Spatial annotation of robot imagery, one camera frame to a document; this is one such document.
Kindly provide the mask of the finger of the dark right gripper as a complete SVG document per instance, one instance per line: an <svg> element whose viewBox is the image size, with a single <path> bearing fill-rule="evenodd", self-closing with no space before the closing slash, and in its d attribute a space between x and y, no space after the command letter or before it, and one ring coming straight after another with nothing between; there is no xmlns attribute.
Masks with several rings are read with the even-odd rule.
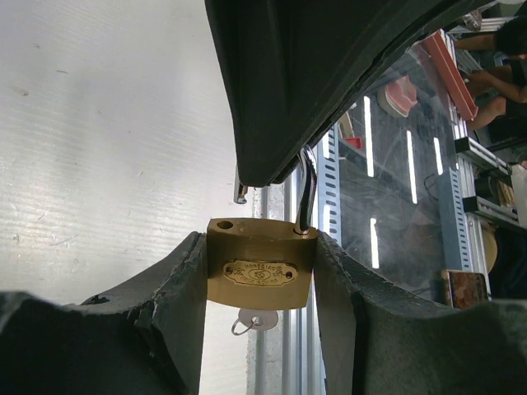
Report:
<svg viewBox="0 0 527 395"><path fill-rule="evenodd" d="M208 1L240 182L279 184L412 44L478 1Z"/></svg>

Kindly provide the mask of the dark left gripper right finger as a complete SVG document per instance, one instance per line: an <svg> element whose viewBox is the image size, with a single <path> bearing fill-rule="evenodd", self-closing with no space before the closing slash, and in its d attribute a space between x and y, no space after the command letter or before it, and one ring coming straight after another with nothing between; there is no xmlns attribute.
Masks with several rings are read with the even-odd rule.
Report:
<svg viewBox="0 0 527 395"><path fill-rule="evenodd" d="M389 282L325 233L314 276L327 393L525 393L523 300L452 309Z"/></svg>

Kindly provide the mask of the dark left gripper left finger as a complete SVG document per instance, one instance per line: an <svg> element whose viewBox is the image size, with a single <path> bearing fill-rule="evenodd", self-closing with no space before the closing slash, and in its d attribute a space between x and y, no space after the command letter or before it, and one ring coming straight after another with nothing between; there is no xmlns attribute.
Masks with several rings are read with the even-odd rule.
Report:
<svg viewBox="0 0 527 395"><path fill-rule="evenodd" d="M81 304L1 294L4 394L196 394L207 299L206 238Z"/></svg>

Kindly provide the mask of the medium brass padlock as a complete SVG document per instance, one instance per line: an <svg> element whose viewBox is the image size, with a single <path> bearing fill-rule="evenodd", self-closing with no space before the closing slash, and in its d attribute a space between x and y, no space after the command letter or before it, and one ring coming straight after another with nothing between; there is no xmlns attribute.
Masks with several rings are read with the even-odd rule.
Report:
<svg viewBox="0 0 527 395"><path fill-rule="evenodd" d="M294 222L216 218L207 228L208 300L236 307L236 324L268 331L278 311L307 304L318 231L311 225L317 186L312 149L298 154L301 197Z"/></svg>

